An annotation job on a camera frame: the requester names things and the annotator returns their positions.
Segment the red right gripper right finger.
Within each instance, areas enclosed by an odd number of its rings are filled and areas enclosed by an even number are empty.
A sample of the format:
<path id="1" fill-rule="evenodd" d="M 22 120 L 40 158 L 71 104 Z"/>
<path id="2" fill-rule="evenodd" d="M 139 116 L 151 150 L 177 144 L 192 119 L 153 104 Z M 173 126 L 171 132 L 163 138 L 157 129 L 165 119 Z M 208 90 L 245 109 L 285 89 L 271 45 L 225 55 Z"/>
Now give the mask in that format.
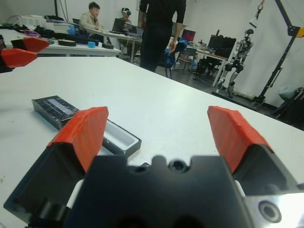
<path id="1" fill-rule="evenodd" d="M 298 192 L 295 178 L 239 111 L 209 106 L 208 118 L 218 153 L 245 195 Z"/>

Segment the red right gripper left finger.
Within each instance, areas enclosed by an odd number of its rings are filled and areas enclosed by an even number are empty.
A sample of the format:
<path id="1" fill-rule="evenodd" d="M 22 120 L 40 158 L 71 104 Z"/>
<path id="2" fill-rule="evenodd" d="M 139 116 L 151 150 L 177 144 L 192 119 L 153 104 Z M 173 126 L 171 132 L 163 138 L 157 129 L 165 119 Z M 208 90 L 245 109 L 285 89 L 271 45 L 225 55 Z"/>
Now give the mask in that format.
<path id="1" fill-rule="evenodd" d="M 64 223 L 76 184 L 102 147 L 107 107 L 78 111 L 34 162 L 3 207 L 25 223 Z"/>

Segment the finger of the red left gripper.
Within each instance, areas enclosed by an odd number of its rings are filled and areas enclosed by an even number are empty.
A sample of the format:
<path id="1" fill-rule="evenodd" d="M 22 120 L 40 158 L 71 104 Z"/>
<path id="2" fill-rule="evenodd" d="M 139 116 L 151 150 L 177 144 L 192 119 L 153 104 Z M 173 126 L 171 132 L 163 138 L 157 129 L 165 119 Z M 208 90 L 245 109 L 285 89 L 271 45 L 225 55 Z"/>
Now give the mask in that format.
<path id="1" fill-rule="evenodd" d="M 0 51 L 0 65 L 9 68 L 24 67 L 37 59 L 37 54 L 23 49 L 12 48 Z"/>
<path id="2" fill-rule="evenodd" d="M 28 37 L 11 41 L 14 48 L 30 52 L 41 52 L 49 46 L 49 42 L 37 37 Z"/>

